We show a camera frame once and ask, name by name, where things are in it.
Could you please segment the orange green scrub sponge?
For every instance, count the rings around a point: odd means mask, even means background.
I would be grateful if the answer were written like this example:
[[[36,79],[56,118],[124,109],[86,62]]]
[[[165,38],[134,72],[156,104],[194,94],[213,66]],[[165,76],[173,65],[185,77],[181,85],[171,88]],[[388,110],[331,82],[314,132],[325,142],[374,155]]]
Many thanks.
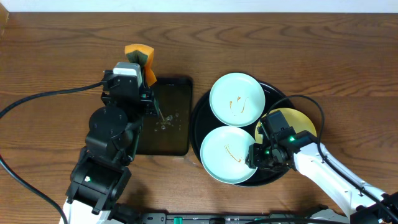
[[[130,63],[140,65],[144,81],[148,87],[151,87],[157,81],[152,70],[154,48],[144,44],[131,44],[125,46],[124,53]]]

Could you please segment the yellow plate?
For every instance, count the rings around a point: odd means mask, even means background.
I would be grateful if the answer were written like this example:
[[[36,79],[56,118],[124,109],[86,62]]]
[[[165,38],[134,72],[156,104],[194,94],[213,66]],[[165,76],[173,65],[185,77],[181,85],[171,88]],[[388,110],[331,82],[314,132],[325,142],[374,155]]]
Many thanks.
[[[271,110],[271,113],[280,111],[286,119],[289,126],[292,126],[296,133],[301,131],[309,131],[314,136],[317,136],[317,131],[314,124],[304,113],[292,108],[277,108]]]

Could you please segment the light blue plate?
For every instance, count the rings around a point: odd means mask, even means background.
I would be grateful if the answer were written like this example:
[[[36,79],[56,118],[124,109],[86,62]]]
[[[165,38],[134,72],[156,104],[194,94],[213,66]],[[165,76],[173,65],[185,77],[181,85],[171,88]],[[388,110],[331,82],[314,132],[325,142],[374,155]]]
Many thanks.
[[[215,117],[228,126],[248,126],[261,117],[266,97],[260,83],[245,73],[220,77],[210,90],[210,108]]]
[[[241,128],[218,127],[201,144],[201,163],[212,178],[226,184],[240,184],[257,171],[246,165],[249,147],[254,143],[255,139]]]

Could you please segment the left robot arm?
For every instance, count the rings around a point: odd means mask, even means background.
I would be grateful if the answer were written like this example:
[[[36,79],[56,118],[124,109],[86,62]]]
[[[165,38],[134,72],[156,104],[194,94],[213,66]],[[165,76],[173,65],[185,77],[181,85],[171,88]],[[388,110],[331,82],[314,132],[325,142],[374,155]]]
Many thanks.
[[[137,223],[140,214],[118,203],[131,178],[145,116],[158,116],[150,88],[152,70],[107,70],[101,81],[103,107],[90,117],[89,131],[72,170],[60,223]]]

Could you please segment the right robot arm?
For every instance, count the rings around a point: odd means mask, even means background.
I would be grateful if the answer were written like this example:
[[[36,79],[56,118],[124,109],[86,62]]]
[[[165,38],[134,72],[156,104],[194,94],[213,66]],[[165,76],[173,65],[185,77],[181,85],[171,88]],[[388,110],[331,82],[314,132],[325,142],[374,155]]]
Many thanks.
[[[249,147],[248,167],[299,172],[316,183],[350,223],[397,223],[397,194],[387,194],[358,177],[312,133],[296,133],[281,111],[267,114],[259,122],[259,132],[266,139]]]

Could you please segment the black rectangular water tray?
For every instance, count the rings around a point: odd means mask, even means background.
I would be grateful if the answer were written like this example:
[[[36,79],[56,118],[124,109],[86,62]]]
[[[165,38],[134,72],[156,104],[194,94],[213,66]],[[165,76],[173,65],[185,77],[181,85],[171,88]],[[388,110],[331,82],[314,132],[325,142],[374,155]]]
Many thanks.
[[[189,149],[192,80],[188,77],[158,78],[151,88],[162,114],[144,118],[137,153],[184,156]]]

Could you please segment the black round tray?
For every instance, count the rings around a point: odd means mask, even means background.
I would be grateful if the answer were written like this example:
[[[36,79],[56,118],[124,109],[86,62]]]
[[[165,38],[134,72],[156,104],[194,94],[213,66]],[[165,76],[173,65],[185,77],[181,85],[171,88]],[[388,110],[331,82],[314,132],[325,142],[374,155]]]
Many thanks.
[[[265,115],[269,108],[277,101],[286,97],[286,95],[266,82],[259,82],[261,85],[265,98],[266,105],[262,112],[262,115]],[[205,136],[215,128],[219,128],[224,126],[216,116],[213,114],[210,107],[210,91],[207,91],[198,101],[190,118],[190,127],[189,127],[189,136],[190,142],[193,148],[193,151],[202,164],[200,159],[200,146],[205,138]],[[272,172],[269,170],[257,170],[254,175],[248,180],[236,184],[241,187],[257,187],[262,185],[270,184],[281,177],[283,177],[287,173],[287,170],[282,172]]]

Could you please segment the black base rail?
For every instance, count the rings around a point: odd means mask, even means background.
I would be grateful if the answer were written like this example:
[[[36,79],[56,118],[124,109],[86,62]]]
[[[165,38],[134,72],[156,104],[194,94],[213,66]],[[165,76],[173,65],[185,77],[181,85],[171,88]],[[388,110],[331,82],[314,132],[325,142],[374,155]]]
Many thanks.
[[[309,218],[317,220],[328,220],[339,223],[349,223],[349,218],[335,213],[331,209],[320,210],[313,215],[298,216],[287,213],[273,213],[260,215],[238,215],[238,214],[166,214],[166,213],[143,213],[138,223],[141,224],[174,224],[174,223],[248,223],[266,218]]]

